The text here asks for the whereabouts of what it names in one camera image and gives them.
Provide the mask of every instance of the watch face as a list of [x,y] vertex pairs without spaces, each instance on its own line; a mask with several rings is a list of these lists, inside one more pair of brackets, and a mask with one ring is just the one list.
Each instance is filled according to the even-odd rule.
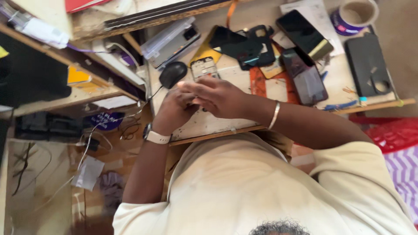
[[151,129],[152,129],[152,125],[151,125],[151,123],[148,123],[148,124],[145,126],[145,128],[144,128],[144,133],[143,133],[143,135],[142,135],[142,138],[143,138],[144,140],[146,140],[146,139],[147,139],[148,134],[150,133]]

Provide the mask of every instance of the man's hair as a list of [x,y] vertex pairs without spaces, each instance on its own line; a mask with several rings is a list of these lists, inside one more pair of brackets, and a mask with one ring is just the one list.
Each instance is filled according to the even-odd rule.
[[307,228],[300,226],[296,221],[279,220],[268,221],[251,230],[249,235],[310,235]]

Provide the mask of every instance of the finger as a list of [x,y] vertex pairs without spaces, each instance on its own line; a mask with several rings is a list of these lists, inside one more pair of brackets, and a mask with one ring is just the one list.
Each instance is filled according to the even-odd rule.
[[203,84],[205,86],[211,87],[211,88],[216,88],[219,84],[219,79],[218,78],[214,78],[212,76],[209,75],[205,75],[205,76],[201,76],[197,79],[197,83]]
[[187,108],[189,104],[193,102],[193,99],[196,98],[196,95],[193,93],[179,93],[177,94],[177,102],[183,108]]
[[216,97],[216,92],[213,88],[200,83],[179,82],[178,87],[182,92],[194,93],[196,96],[206,100],[212,100]]
[[204,100],[202,98],[196,98],[193,100],[193,104],[200,105],[211,113],[215,113],[218,108],[210,100]]
[[199,105],[190,105],[185,110],[187,113],[189,113],[190,116],[192,116],[195,112],[199,110]]

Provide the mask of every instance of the yellow box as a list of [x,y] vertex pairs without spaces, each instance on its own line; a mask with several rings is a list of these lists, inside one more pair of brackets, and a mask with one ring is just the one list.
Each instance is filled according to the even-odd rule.
[[74,67],[68,67],[67,85],[87,93],[103,91],[104,88],[94,83],[92,77]]

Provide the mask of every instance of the smartwatch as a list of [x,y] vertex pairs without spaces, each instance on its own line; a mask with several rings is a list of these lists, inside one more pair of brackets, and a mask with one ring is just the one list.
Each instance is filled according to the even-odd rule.
[[145,126],[144,134],[143,134],[142,138],[144,140],[151,141],[153,143],[166,144],[166,143],[170,142],[171,135],[170,136],[163,136],[163,135],[160,135],[160,134],[156,133],[155,131],[153,131],[152,123],[148,123]]

